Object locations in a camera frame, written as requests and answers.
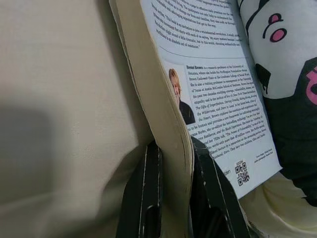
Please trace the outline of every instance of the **cartoon face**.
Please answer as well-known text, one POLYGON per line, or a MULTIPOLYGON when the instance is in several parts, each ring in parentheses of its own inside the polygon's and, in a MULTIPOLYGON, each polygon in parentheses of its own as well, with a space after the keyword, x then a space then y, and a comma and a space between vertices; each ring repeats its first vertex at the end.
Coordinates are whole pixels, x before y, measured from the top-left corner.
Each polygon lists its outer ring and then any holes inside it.
POLYGON ((305 62, 317 57, 316 9, 316 0, 242 0, 241 16, 264 97, 293 96, 305 62))

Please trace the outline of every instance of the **qr code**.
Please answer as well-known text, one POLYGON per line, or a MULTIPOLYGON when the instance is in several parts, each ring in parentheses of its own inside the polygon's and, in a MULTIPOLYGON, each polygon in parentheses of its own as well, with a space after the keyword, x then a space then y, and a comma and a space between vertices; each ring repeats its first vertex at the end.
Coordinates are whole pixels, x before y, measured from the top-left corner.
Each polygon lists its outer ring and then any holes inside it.
POLYGON ((235 171, 237 174, 237 180, 239 186, 242 186, 244 183, 247 183, 250 180, 250 176, 248 173, 247 163, 244 161, 239 161, 236 164, 235 171))

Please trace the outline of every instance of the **white fabric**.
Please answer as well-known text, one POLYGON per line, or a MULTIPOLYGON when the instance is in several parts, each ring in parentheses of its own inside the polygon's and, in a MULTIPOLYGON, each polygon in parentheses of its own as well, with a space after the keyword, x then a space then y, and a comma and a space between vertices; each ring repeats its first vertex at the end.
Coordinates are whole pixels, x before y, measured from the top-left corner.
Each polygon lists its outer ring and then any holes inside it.
POLYGON ((117 217, 153 138, 108 1, 0 0, 0 32, 0 237, 117 217))

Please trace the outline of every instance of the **book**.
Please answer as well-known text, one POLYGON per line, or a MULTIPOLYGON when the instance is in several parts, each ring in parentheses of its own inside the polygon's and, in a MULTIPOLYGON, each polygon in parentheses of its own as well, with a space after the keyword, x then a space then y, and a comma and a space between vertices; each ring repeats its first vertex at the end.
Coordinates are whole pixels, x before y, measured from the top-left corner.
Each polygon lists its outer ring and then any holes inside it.
POLYGON ((187 230, 190 136, 206 144, 238 198, 281 169, 262 100, 267 84, 257 80, 236 1, 110 4, 136 91, 165 157, 163 212, 173 217, 173 226, 187 230))

